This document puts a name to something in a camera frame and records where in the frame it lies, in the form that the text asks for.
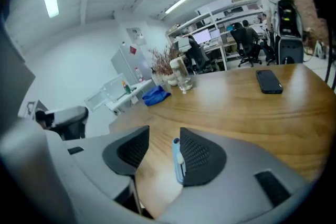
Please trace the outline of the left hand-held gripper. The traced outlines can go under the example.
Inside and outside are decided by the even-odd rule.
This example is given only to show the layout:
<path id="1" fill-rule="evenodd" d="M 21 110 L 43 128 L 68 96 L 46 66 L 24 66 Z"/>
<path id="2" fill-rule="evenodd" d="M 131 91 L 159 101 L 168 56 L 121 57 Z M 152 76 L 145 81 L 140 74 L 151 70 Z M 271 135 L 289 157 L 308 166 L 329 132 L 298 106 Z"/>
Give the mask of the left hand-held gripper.
<path id="1" fill-rule="evenodd" d="M 85 138 L 85 121 L 88 117 L 88 109 L 85 106 L 74 106 L 66 109 L 46 111 L 47 127 L 63 127 L 65 141 Z"/>

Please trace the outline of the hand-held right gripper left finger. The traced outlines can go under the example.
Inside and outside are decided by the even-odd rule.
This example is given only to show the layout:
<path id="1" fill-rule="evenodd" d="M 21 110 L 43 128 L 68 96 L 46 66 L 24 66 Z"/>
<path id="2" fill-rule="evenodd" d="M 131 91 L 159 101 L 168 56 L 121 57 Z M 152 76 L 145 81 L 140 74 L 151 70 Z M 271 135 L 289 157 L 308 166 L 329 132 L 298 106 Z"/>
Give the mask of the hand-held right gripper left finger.
<path id="1" fill-rule="evenodd" d="M 135 173 L 149 148 L 150 128 L 65 141 L 71 157 L 87 179 L 116 202 L 136 195 Z"/>

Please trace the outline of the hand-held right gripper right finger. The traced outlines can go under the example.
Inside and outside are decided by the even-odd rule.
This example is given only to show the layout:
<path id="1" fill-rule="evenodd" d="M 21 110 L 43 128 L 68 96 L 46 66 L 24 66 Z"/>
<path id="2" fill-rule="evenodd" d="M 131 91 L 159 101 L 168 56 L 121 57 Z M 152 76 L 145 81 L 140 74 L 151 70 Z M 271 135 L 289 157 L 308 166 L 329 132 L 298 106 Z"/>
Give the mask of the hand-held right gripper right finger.
<path id="1" fill-rule="evenodd" d="M 256 144 L 183 127 L 183 188 L 161 223 L 280 223 L 310 184 Z"/>

